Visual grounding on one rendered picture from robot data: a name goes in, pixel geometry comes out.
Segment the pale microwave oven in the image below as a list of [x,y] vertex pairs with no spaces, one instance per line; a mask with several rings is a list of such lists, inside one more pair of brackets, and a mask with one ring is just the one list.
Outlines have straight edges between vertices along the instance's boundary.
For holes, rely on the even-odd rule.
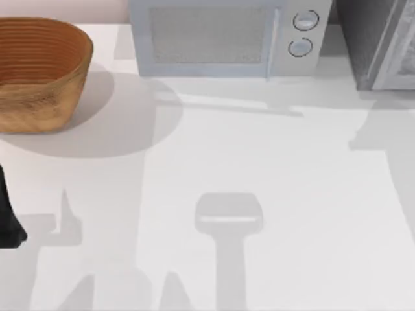
[[[276,49],[272,76],[309,76],[314,73],[322,47],[333,0],[287,0],[283,9],[276,37]],[[320,17],[317,26],[309,31],[299,31],[293,25],[293,18],[299,12],[314,10]],[[295,58],[288,52],[291,41],[308,38],[313,50],[307,56]]]

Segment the round microwave knob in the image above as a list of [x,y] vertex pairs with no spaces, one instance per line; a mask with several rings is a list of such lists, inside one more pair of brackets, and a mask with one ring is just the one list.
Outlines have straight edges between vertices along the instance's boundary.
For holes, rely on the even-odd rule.
[[293,25],[299,31],[309,31],[317,26],[319,19],[319,15],[314,10],[307,10],[295,15]]
[[288,52],[295,58],[307,56],[313,50],[313,43],[308,38],[300,38],[291,41],[288,46]]

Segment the brown woven basket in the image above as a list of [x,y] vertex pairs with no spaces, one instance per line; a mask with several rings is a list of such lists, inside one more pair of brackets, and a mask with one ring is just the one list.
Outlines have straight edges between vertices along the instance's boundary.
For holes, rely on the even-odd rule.
[[0,17],[0,133],[61,130],[78,106],[93,56],[80,28],[44,17]]

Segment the microwave door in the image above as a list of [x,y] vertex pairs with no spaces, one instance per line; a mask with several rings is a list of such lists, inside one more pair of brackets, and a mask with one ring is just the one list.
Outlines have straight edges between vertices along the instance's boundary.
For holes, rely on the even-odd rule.
[[142,77],[266,78],[287,0],[128,0]]

